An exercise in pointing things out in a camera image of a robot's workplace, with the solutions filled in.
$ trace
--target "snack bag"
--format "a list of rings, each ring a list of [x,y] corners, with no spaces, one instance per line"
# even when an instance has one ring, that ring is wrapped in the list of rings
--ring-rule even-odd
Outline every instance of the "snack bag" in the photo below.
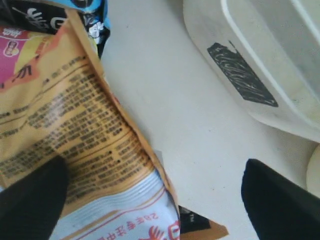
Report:
[[[88,35],[104,45],[110,34],[107,0],[0,0],[0,12],[9,24],[22,29],[55,34],[66,20],[65,8],[78,10]]]
[[[69,170],[51,240],[179,240],[174,189],[111,93],[78,13],[0,86],[0,184],[55,156]]]
[[[0,85],[50,43],[52,35],[0,26]]]

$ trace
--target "white table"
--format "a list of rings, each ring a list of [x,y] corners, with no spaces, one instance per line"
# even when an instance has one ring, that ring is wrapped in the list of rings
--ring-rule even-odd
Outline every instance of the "white table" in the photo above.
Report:
[[[107,80],[152,147],[162,151],[179,204],[219,224],[224,239],[258,239],[241,199],[257,158],[305,187],[315,143],[251,118],[190,40],[181,0],[109,0],[102,63]]]

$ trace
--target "white plastic container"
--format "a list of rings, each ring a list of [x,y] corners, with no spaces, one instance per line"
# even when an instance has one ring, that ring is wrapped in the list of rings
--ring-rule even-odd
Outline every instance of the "white plastic container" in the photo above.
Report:
[[[320,143],[318,0],[184,0],[183,14],[190,37],[250,115]]]

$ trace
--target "blue packaging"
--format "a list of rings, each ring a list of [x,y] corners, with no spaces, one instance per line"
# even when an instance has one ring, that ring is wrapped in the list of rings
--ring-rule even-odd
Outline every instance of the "blue packaging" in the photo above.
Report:
[[[0,0],[0,20],[25,30],[55,34],[67,18],[65,8],[78,10],[88,35],[97,45],[104,45],[110,35],[107,0]]]

